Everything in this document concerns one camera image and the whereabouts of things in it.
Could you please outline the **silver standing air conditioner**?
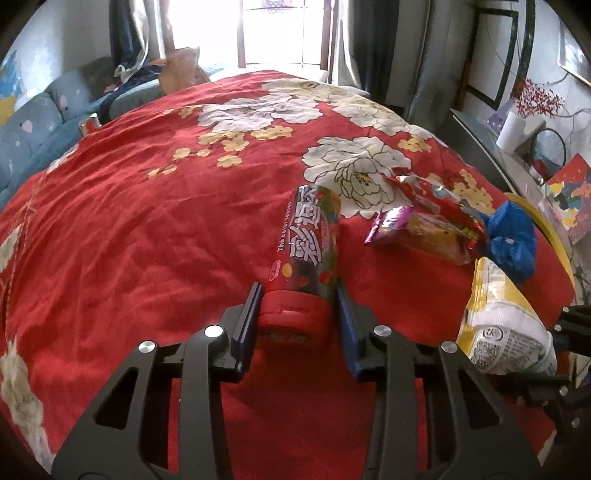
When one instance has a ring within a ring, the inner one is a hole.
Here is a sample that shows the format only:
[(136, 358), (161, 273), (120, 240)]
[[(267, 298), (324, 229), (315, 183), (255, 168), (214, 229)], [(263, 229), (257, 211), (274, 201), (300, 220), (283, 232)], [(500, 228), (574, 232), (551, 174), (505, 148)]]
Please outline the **silver standing air conditioner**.
[(460, 89), (475, 21), (473, 1), (431, 1), (407, 120), (436, 132)]

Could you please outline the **glass balcony door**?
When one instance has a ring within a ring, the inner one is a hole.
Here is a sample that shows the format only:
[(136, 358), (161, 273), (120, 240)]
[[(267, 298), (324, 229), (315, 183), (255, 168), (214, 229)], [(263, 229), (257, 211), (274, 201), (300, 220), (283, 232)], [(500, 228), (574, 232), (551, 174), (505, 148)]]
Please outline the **glass balcony door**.
[(165, 44), (197, 50), (206, 70), (329, 67), (334, 1), (162, 1), (160, 8)]

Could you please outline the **dark tv console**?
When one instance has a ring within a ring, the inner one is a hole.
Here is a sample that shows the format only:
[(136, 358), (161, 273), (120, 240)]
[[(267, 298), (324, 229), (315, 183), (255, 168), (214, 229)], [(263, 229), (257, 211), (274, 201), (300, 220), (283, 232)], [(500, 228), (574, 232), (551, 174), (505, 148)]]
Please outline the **dark tv console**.
[(445, 142), (456, 150), (463, 160), (475, 167), (500, 190), (518, 194), (528, 200), (549, 220), (563, 242), (574, 264), (574, 272), (590, 278), (590, 247), (587, 240), (573, 245), (557, 213), (544, 195), (541, 177), (516, 154), (508, 154), (496, 145), (494, 132), (478, 119), (451, 109)]

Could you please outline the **purple yellow snack wrapper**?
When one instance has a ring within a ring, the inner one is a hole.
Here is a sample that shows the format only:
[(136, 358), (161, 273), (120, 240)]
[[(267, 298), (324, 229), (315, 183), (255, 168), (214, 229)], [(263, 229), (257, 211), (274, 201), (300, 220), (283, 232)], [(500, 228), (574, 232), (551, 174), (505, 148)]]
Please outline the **purple yellow snack wrapper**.
[(442, 215), (403, 206), (379, 213), (365, 244), (406, 246), (461, 266), (474, 257), (478, 237), (471, 234)]

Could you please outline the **china map poster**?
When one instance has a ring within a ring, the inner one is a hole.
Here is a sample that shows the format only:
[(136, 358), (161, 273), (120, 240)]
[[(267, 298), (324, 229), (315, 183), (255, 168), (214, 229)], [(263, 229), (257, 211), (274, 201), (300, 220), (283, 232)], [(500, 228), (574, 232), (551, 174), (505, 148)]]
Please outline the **china map poster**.
[(8, 54), (0, 71), (0, 126), (3, 127), (15, 112), (18, 98), (23, 94), (17, 51)]

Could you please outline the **blue sectional sofa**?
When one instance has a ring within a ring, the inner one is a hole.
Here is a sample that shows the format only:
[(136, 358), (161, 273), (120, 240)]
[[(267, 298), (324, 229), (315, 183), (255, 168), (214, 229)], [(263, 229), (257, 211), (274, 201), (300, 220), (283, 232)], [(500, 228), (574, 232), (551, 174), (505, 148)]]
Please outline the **blue sectional sofa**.
[(81, 138), (83, 121), (101, 124), (164, 95), (158, 76), (163, 60), (146, 64), (121, 84), (109, 57), (98, 58), (54, 80), (1, 127), (1, 204)]

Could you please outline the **blue plastic bag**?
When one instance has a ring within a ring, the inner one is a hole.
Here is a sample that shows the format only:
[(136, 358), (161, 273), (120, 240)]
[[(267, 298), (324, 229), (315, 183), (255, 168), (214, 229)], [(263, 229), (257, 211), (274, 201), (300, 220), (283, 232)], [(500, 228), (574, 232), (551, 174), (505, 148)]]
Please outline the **blue plastic bag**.
[(516, 286), (536, 271), (537, 239), (527, 212), (512, 201), (504, 202), (491, 216), (484, 216), (484, 255), (500, 267)]

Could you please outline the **dark left curtain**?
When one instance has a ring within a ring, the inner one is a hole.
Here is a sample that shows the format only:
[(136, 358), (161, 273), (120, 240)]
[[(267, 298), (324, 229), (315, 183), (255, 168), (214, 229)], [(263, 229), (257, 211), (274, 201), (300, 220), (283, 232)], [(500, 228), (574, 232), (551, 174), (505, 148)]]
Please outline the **dark left curtain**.
[(140, 68), (148, 54), (150, 27), (142, 0), (109, 1), (109, 39), (116, 67)]

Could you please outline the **red clear snack wrapper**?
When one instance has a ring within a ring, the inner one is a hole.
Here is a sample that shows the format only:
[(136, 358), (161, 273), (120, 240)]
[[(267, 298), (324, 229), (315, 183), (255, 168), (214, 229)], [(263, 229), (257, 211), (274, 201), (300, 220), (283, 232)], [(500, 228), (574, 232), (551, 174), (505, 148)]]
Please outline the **red clear snack wrapper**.
[(459, 229), (485, 233), (484, 216), (447, 187), (416, 174), (391, 176), (387, 180), (423, 211), (439, 215)]

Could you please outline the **wall mounted television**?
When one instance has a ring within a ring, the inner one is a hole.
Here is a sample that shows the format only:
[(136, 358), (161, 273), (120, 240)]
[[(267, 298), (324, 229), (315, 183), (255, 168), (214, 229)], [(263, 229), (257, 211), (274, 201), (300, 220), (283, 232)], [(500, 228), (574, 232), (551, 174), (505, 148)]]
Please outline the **wall mounted television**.
[(557, 65), (591, 87), (590, 64), (583, 50), (563, 22), (559, 24)]

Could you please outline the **red candy tube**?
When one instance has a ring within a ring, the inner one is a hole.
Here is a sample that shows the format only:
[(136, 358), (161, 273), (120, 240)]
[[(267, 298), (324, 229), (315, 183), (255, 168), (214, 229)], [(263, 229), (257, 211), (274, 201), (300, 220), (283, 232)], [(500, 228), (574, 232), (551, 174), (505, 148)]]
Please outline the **red candy tube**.
[(276, 342), (317, 342), (329, 332), (338, 268), (341, 201), (318, 185), (294, 190), (260, 305), (259, 331)]

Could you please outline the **yellow white snack bag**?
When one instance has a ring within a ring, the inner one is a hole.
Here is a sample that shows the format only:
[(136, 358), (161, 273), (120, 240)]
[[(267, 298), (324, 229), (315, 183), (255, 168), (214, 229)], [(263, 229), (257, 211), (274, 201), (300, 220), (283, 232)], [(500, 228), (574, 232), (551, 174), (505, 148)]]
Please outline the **yellow white snack bag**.
[(486, 257), (476, 261), (456, 343), (483, 374), (557, 372), (552, 334), (505, 272)]

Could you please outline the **red floral blanket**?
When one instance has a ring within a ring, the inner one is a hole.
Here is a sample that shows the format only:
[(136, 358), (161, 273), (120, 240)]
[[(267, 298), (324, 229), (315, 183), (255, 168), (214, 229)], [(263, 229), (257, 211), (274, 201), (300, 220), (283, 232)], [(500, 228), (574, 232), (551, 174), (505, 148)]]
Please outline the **red floral blanket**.
[[(253, 283), (264, 294), (301, 185), (341, 201), (335, 296), (344, 284), (415, 343), (456, 343), (486, 231), (471, 230), (474, 257), (461, 266), (365, 244), (379, 213), (417, 207), (387, 180), (409, 174), (483, 216), (509, 201), (430, 131), (276, 72), (179, 91), (79, 140), (1, 213), (2, 477), (56, 479), (70, 431), (138, 344), (184, 342), (245, 302)], [(573, 285), (535, 234), (535, 274), (514, 285), (550, 332)], [(335, 296), (317, 342), (270, 340), (257, 318), (249, 371), (221, 384), (231, 479), (364, 479), (376, 391), (346, 365)], [(552, 421), (500, 393), (493, 379), (504, 375), (483, 375), (537, 457)]]

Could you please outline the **dark curtain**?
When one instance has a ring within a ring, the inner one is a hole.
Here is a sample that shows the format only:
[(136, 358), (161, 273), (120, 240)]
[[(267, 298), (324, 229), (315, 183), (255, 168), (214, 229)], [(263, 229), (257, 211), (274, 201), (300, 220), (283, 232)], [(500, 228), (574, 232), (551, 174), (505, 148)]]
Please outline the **dark curtain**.
[(140, 68), (148, 54), (150, 27), (142, 0), (109, 1), (109, 39), (116, 67)]
[(394, 0), (342, 1), (339, 80), (386, 99), (398, 32), (400, 2)]

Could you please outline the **white cylindrical vase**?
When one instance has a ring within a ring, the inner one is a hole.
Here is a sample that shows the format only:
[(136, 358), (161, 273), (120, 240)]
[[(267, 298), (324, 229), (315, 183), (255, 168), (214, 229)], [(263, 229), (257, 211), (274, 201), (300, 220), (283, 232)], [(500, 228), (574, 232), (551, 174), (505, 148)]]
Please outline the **white cylindrical vase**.
[(502, 151), (512, 154), (521, 144), (526, 120), (517, 113), (510, 111), (497, 138), (496, 145)]

